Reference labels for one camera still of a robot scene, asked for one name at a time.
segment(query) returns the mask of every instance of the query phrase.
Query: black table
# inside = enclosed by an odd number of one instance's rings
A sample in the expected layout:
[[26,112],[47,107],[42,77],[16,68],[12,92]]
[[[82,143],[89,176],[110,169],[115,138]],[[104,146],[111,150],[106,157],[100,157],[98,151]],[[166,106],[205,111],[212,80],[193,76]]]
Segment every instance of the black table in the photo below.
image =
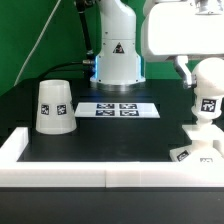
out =
[[[145,88],[112,93],[69,80],[78,102],[155,103],[160,119],[79,118],[76,131],[35,131],[38,85],[24,80],[0,97],[0,142],[29,127],[27,161],[163,161],[169,150],[191,144],[181,128],[195,123],[192,90],[180,80],[148,80]],[[223,116],[216,121],[224,127]],[[1,188],[0,223],[223,223],[223,188]]]

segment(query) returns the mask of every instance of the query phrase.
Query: green wall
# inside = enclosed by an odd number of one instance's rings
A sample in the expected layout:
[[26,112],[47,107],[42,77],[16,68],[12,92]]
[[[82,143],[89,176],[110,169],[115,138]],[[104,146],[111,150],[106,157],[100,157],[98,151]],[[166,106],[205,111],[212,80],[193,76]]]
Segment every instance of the green wall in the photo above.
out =
[[[0,95],[13,87],[19,70],[34,46],[56,0],[5,0],[0,3]],[[62,0],[22,78],[33,78],[60,63],[85,58],[85,46],[74,0]],[[123,0],[137,14],[137,52],[145,0]],[[100,50],[100,17],[97,6],[86,12],[95,53]],[[67,74],[82,77],[81,73]],[[147,78],[177,79],[171,62],[147,63]]]

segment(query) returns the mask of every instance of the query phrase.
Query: white robot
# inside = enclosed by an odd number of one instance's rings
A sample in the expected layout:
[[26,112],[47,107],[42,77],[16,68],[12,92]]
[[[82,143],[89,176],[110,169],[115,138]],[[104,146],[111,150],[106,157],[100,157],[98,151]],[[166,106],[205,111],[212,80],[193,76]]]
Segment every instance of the white robot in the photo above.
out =
[[92,87],[128,91],[145,82],[135,50],[136,15],[120,0],[96,0],[100,9],[102,49],[96,57]]
[[[142,26],[142,55],[146,61],[173,60],[184,88],[194,89],[192,112],[196,125],[183,125],[192,145],[170,151],[176,162],[224,162],[224,134],[212,119],[221,115],[224,97],[224,16],[219,0],[148,0]],[[191,73],[188,59],[204,59]]]

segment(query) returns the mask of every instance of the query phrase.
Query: black cable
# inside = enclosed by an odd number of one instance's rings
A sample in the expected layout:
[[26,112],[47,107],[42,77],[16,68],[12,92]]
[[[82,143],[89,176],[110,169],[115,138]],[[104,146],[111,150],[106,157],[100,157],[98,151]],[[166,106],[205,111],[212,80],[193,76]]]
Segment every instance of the black cable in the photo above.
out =
[[49,74],[52,71],[55,71],[58,68],[63,68],[63,67],[67,67],[67,66],[71,66],[71,65],[82,65],[82,62],[68,62],[68,63],[63,63],[63,64],[59,64],[59,65],[55,65],[51,68],[49,68],[47,71],[43,72],[42,74],[40,74],[37,78],[42,80],[44,79],[44,77]]
[[52,72],[79,72],[79,71],[84,71],[84,69],[60,69],[60,70],[53,70]]
[[81,12],[79,13],[79,18],[82,24],[82,30],[83,30],[83,35],[84,35],[84,40],[85,40],[85,45],[86,45],[86,50],[87,50],[87,58],[88,59],[93,59],[93,49],[91,46],[91,41],[90,41],[90,37],[89,37],[89,30],[88,30],[88,26],[87,26],[87,22],[86,22],[86,17],[85,17],[85,13]]
[[77,11],[79,13],[79,18],[82,25],[82,31],[84,36],[84,42],[86,45],[86,56],[87,59],[94,59],[94,53],[93,48],[91,46],[90,36],[89,36],[89,30],[86,22],[86,16],[85,16],[85,9],[93,6],[93,1],[84,1],[84,0],[75,0],[75,5],[77,8]]

